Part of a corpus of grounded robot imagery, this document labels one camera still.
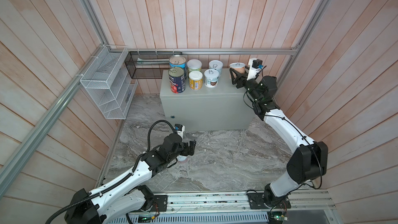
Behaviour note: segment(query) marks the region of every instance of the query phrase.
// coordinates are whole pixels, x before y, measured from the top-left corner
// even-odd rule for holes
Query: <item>gray metal cabinet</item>
[[[215,88],[203,84],[194,91],[187,79],[185,91],[173,93],[167,71],[163,71],[160,99],[166,120],[173,125],[183,124],[187,131],[237,130],[247,129],[255,116],[243,102],[244,92],[244,88],[232,85],[229,69],[224,68]]]

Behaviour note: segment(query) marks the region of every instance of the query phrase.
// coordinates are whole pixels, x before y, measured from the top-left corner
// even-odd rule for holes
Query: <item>wooden wall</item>
[[[0,0],[0,9],[2,167],[100,40],[79,0]],[[0,222],[44,223],[91,190],[116,128],[80,90],[0,200]]]
[[[148,48],[292,47],[320,0],[90,0],[110,44]],[[278,76],[290,56],[257,56]],[[247,62],[245,55],[189,56]],[[136,93],[159,93],[160,80],[140,79]]]
[[[322,187],[344,223],[398,222],[397,54],[398,0],[333,0],[276,95],[328,145]]]

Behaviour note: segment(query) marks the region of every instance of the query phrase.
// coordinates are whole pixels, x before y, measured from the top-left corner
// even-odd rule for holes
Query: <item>marble floor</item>
[[[132,167],[147,149],[151,125],[164,119],[159,96],[134,96],[106,181]],[[151,132],[151,147],[171,132],[164,123]],[[162,171],[146,182],[153,192],[263,190],[278,178],[291,157],[288,146],[265,122],[253,118],[248,130],[186,132],[183,141],[196,140],[195,155],[185,164]]]

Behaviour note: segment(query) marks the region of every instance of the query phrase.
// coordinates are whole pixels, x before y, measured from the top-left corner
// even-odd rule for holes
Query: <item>yellow can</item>
[[[189,87],[193,90],[199,90],[203,84],[203,74],[200,71],[191,71],[189,73]]]

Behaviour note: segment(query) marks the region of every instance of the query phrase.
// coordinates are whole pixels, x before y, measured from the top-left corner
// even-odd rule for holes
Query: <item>can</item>
[[[202,88],[203,75],[200,71],[192,71],[188,75],[189,77],[189,87],[193,90],[199,90]]]
[[[229,67],[233,68],[234,70],[236,70],[239,73],[245,73],[245,64],[242,62],[235,62],[235,63],[231,63],[229,64]]]
[[[215,69],[208,69],[205,71],[205,86],[206,87],[216,87],[218,84],[218,73]]]
[[[221,76],[223,66],[224,66],[224,64],[222,64],[222,61],[213,60],[213,61],[209,62],[209,69],[215,69],[220,73],[220,75],[218,77]]]
[[[170,87],[174,93],[182,93],[185,90],[184,69],[171,67],[169,69]]]
[[[181,55],[175,55],[170,57],[169,59],[169,63],[170,63],[170,67],[182,67],[182,69],[184,70],[184,78],[187,78],[187,67],[185,66],[185,62],[187,60],[185,59],[185,57],[181,56]]]
[[[187,62],[188,67],[188,74],[192,71],[201,71],[202,69],[202,62],[198,59],[191,59]]]

